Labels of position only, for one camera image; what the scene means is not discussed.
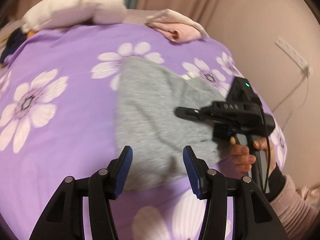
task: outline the pink wall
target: pink wall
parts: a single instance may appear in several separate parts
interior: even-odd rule
[[[298,66],[274,41],[280,35],[314,70],[305,105],[284,129],[288,144],[285,173],[297,187],[320,182],[320,26],[303,0],[219,0],[207,26],[224,43],[236,66],[273,109],[302,79]],[[283,126],[288,112],[301,105],[307,80],[277,111]]]

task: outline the pink sleeve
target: pink sleeve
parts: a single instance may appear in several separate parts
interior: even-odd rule
[[[318,211],[296,192],[290,176],[281,193],[270,203],[290,240],[300,240],[315,221]]]

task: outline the purple bedsheet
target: purple bedsheet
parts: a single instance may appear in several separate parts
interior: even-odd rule
[[[233,76],[241,75],[221,43],[174,44],[145,26],[75,26],[28,39],[7,58],[9,68],[0,79],[0,213],[19,240],[29,239],[66,176],[89,177],[117,157],[116,90],[128,55],[145,57],[185,78],[201,76],[223,95]],[[278,127],[271,138],[282,167],[286,144]],[[230,159],[214,168],[240,176]],[[231,239],[232,199],[228,204],[226,239]],[[121,240],[197,239],[204,205],[192,194],[188,178],[124,192],[111,203]]]

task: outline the person's arm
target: person's arm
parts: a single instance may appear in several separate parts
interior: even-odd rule
[[[249,155],[247,146],[236,145],[234,138],[231,139],[231,143],[233,144],[231,149],[232,160],[236,164],[237,171],[248,172],[251,169],[251,164],[255,162],[255,157]],[[264,150],[267,155],[268,149],[265,138],[255,141],[253,145],[257,150]],[[278,215],[290,240],[301,240],[314,226],[312,224],[315,222],[318,211],[298,195],[291,177],[282,175],[276,165],[276,153],[272,142],[270,142],[270,150],[270,193],[266,195],[266,198]]]

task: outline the white power strip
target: white power strip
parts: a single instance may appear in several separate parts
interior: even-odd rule
[[[310,77],[313,74],[313,69],[310,67],[309,63],[283,38],[278,36],[275,44],[298,65],[298,67],[307,77]]]

